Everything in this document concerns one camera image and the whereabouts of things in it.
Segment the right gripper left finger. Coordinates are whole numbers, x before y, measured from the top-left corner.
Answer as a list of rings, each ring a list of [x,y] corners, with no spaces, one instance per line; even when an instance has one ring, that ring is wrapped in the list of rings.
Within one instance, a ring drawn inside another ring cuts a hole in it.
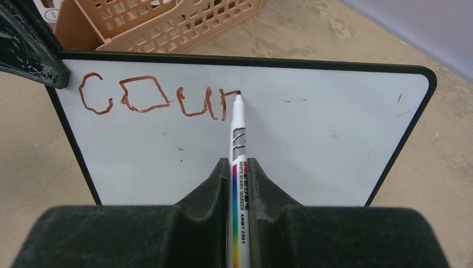
[[[13,267],[225,267],[226,158],[173,205],[57,206],[31,228]]]

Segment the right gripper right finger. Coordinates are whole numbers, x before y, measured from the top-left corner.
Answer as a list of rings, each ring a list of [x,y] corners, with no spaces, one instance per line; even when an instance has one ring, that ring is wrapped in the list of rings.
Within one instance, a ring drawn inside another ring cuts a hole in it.
[[[253,267],[448,267],[426,219],[392,207],[314,207],[248,159]]]

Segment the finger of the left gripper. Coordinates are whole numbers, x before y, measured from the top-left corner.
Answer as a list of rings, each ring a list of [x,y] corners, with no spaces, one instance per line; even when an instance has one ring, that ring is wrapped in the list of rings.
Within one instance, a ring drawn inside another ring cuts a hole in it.
[[[70,70],[63,50],[33,1],[1,0],[1,71],[64,89]]]

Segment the white whiteboard marker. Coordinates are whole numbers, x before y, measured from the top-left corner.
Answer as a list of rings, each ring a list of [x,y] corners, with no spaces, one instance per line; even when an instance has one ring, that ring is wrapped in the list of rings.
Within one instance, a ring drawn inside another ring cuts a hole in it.
[[[241,91],[237,91],[230,125],[228,160],[227,267],[251,267],[246,137],[244,102]]]

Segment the black framed whiteboard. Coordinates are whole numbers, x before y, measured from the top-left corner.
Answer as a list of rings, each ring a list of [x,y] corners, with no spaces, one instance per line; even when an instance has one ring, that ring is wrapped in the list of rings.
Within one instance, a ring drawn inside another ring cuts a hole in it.
[[[229,157],[245,105],[247,154],[304,205],[374,199],[431,99],[424,66],[64,51],[51,101],[96,203],[167,205]]]

